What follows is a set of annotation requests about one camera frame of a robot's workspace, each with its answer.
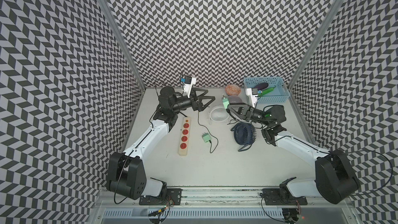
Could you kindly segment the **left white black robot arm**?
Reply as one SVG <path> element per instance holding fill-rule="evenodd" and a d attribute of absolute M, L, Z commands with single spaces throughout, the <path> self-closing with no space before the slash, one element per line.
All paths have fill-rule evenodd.
<path fill-rule="evenodd" d="M 140 197 L 167 199 L 167 184 L 149 178 L 145 172 L 145 161 L 159 142 L 168 135 L 175 125 L 178 114 L 191 108 L 202 112 L 215 101 L 208 90 L 192 88 L 189 95 L 164 87 L 158 95 L 158 105 L 150 117 L 148 129 L 123 152 L 110 156 L 106 176 L 106 189 L 115 195 L 137 200 Z"/>

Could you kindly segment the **green plug of blue fan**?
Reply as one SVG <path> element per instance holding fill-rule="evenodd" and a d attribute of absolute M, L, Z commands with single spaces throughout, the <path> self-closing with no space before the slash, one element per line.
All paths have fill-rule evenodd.
<path fill-rule="evenodd" d="M 228 109 L 228 106 L 230 105 L 229 99 L 226 97 L 222 98 L 222 103 L 225 109 Z"/>

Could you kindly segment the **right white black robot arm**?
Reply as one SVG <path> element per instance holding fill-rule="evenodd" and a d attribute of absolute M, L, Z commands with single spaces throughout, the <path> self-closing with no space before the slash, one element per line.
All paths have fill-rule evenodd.
<path fill-rule="evenodd" d="M 360 182 L 347 154 L 320 148 L 287 131 L 282 126 L 286 121 L 284 106 L 269 105 L 260 110 L 245 103 L 226 103 L 224 107 L 235 120 L 262 124 L 261 133 L 268 144 L 290 152 L 314 171 L 309 179 L 293 176 L 280 183 L 278 189 L 267 189 L 263 194 L 266 204 L 274 198 L 283 205 L 291 205 L 294 200 L 306 197 L 322 197 L 329 203 L 338 204 L 359 190 Z"/>

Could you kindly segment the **green plug of white fan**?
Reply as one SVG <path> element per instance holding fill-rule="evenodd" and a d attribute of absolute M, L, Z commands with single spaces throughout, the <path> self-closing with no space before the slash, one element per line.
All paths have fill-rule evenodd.
<path fill-rule="evenodd" d="M 202 139 L 203 139 L 203 141 L 204 141 L 205 143 L 210 143 L 210 142 L 211 142 L 211 136 L 210 136 L 209 133 L 204 133 L 204 134 L 202 135 Z"/>

